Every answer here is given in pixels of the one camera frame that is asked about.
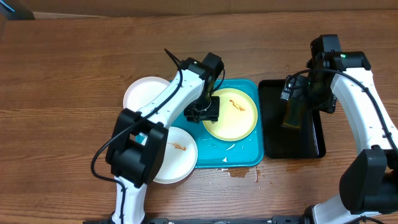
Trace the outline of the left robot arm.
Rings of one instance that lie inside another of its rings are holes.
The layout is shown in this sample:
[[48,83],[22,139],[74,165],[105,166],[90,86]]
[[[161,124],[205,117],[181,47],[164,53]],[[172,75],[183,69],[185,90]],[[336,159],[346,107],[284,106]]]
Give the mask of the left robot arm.
[[118,185],[111,223],[142,223],[146,187],[164,161],[169,127],[183,114],[187,121],[216,122],[220,99],[215,81],[224,72],[221,57],[208,53],[202,61],[177,60],[175,78],[150,103],[119,114],[111,139],[104,145],[112,181]]

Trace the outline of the yellow green plate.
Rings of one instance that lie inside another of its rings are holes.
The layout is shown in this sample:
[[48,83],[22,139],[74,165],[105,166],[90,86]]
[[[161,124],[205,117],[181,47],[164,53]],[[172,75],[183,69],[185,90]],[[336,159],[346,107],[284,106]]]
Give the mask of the yellow green plate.
[[245,92],[224,88],[215,91],[220,98],[217,121],[203,121],[206,130],[215,138],[223,141],[238,141],[248,136],[256,127],[257,106]]

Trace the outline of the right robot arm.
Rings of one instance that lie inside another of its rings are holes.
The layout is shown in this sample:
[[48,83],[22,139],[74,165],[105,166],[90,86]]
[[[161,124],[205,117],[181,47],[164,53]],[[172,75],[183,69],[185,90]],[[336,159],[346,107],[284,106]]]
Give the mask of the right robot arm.
[[339,194],[308,207],[304,223],[375,222],[397,211],[397,128],[374,86],[364,52],[344,52],[336,34],[311,44],[306,70],[289,75],[281,99],[282,125],[298,129],[304,113],[334,113],[339,102],[354,136],[357,157],[341,176]]

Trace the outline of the green yellow sponge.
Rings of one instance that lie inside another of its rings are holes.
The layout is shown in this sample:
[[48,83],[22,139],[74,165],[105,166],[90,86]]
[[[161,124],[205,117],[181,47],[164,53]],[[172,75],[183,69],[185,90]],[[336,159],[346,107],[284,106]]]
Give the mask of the green yellow sponge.
[[306,100],[291,98],[287,102],[287,109],[282,126],[290,129],[300,129],[307,108],[308,102]]

